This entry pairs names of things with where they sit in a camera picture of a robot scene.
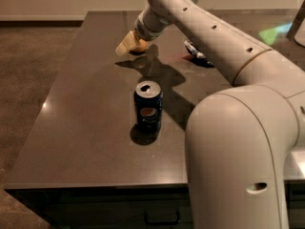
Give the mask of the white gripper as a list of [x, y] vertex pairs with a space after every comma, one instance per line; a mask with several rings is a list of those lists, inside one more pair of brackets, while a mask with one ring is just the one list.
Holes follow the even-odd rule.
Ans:
[[153, 41], [169, 26], [169, 21], [146, 7], [134, 22], [134, 31], [129, 31], [115, 49], [118, 56], [129, 53], [140, 45], [140, 39]]

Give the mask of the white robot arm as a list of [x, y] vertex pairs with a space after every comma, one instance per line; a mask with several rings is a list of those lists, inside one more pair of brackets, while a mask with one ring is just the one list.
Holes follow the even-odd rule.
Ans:
[[186, 127], [194, 228], [289, 229], [284, 163], [305, 143], [305, 72], [196, 0], [147, 1], [116, 53], [176, 25], [231, 85], [198, 103]]

